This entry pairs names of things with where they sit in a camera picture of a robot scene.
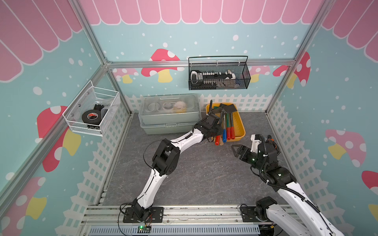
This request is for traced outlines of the chrome tool blue handle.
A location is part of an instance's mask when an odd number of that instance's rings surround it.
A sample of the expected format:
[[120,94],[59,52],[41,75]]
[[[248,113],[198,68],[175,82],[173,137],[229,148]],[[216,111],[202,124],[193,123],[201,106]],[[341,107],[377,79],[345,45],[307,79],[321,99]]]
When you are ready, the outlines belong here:
[[223,118],[222,118],[222,129],[223,129],[223,132],[222,132],[222,141],[223,141],[223,143],[226,143],[227,142],[226,114],[224,114]]

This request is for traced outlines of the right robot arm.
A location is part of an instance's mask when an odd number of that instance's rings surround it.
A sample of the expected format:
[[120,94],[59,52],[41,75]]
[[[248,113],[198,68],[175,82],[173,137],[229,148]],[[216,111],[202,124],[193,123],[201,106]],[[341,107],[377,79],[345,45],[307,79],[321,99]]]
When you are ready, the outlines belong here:
[[254,213],[248,213],[248,206],[241,205],[241,213],[244,216],[253,216],[260,222],[271,221],[290,236],[343,235],[305,194],[294,175],[279,165],[278,155],[281,151],[273,138],[264,138],[257,134],[251,136],[251,141],[251,147],[232,145],[234,156],[249,164],[253,174],[273,188],[291,206],[300,220],[288,215],[272,197],[258,200]]

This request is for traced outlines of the black hoe red handle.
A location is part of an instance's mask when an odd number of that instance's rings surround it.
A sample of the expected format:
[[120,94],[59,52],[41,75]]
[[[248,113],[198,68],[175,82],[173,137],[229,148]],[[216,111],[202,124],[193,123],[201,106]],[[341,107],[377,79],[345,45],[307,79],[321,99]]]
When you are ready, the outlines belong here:
[[230,117],[230,129],[231,129],[231,140],[235,140],[235,128],[234,128],[234,119],[233,114],[237,111],[234,104],[225,105],[224,104],[225,113],[229,114]]

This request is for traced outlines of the green hoe red handle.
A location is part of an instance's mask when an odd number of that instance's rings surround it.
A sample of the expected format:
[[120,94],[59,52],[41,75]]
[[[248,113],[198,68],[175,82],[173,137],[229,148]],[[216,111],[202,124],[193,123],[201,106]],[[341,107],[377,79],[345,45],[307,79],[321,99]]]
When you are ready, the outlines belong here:
[[230,117],[228,113],[226,113],[225,119],[226,119],[226,139],[231,140]]

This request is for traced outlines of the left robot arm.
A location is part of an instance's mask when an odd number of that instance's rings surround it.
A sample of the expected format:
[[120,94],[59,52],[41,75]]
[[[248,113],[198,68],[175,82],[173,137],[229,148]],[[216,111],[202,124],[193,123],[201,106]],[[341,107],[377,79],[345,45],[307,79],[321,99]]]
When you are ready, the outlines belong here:
[[177,168],[180,154],[204,140],[222,134],[223,116],[224,111],[217,116],[210,110],[206,117],[197,122],[188,133],[173,140],[163,139],[152,158],[152,164],[149,166],[150,176],[142,192],[131,203],[121,204],[119,214],[144,223],[152,220],[155,196],[164,180]]

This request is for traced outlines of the black pick red handle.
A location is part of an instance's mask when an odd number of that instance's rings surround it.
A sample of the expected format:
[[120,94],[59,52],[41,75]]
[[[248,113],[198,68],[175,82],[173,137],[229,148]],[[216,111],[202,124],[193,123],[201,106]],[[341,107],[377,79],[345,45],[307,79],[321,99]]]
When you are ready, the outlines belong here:
[[219,146],[219,145],[223,145],[222,135],[218,135],[218,136],[215,138],[215,145],[217,145],[217,146]]

